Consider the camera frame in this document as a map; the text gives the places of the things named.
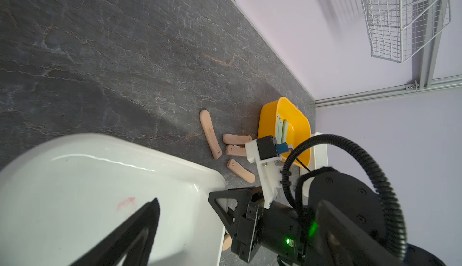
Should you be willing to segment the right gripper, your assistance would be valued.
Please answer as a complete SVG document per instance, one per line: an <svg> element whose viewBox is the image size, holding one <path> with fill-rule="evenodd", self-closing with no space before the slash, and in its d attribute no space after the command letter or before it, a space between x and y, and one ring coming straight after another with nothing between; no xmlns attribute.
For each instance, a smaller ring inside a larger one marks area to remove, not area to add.
<svg viewBox="0 0 462 266"><path fill-rule="evenodd" d="M258 138L245 146L247 159L255 164L261 185L213 191L208 202L232 236L232 252L251 262L260 248L277 255L279 263L315 266L318 254L295 210L292 172L282 155L292 150L273 136Z"/></svg>

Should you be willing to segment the mint knife bottom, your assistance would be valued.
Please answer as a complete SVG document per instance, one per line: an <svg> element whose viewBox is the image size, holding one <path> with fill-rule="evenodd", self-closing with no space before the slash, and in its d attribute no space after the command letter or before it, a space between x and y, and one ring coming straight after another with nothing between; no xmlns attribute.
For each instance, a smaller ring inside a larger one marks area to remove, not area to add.
<svg viewBox="0 0 462 266"><path fill-rule="evenodd" d="M282 143L286 143L287 141L288 128L289 128L289 122L287 120L284 120L283 126L282 126Z"/></svg>

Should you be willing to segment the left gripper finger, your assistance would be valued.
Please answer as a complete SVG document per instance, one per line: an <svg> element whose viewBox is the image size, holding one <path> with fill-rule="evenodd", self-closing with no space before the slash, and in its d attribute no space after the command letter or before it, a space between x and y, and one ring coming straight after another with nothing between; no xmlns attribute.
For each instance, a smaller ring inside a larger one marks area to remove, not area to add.
<svg viewBox="0 0 462 266"><path fill-rule="evenodd" d="M146 266L160 219L158 199L144 204L74 266Z"/></svg>

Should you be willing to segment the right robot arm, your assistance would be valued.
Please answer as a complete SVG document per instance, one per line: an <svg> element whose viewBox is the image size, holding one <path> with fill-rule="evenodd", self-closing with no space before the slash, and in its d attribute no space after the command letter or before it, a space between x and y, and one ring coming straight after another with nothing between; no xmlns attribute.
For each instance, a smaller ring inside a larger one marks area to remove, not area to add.
<svg viewBox="0 0 462 266"><path fill-rule="evenodd" d="M291 167L309 149L336 146L352 156L371 185L332 167L290 181ZM297 147L273 136L246 145L261 185L214 191L209 204L229 237L231 251L250 262L264 247L281 266L440 266L442 260L407 240L401 205L367 151L333 134Z"/></svg>

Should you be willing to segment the pink knife top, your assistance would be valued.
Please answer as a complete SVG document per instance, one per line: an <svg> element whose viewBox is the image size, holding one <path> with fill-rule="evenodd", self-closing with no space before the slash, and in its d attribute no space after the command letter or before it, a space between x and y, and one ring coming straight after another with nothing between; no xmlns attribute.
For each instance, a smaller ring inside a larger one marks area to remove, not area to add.
<svg viewBox="0 0 462 266"><path fill-rule="evenodd" d="M252 141L251 136L243 136L238 134L224 134L223 142L227 145L245 145Z"/></svg>

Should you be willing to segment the mint knife long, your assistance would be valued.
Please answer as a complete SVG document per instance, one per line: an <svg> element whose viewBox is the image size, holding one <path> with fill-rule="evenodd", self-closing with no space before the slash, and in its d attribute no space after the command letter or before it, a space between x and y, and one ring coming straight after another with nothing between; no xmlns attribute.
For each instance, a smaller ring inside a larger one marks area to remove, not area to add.
<svg viewBox="0 0 462 266"><path fill-rule="evenodd" d="M277 143L282 143L282 136L283 136L283 120L280 118L280 115L277 115L277 122L276 122L276 139Z"/></svg>

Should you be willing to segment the yellow storage box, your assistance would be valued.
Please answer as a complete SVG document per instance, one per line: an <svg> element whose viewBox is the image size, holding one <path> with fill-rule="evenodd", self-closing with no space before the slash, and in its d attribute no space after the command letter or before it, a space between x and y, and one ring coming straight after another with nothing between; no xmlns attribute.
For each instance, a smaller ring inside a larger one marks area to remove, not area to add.
<svg viewBox="0 0 462 266"><path fill-rule="evenodd" d="M289 122L286 143L296 148L311 138L312 131L308 118L286 97L265 104L261 109L258 126L258 138L276 137L277 115Z"/></svg>

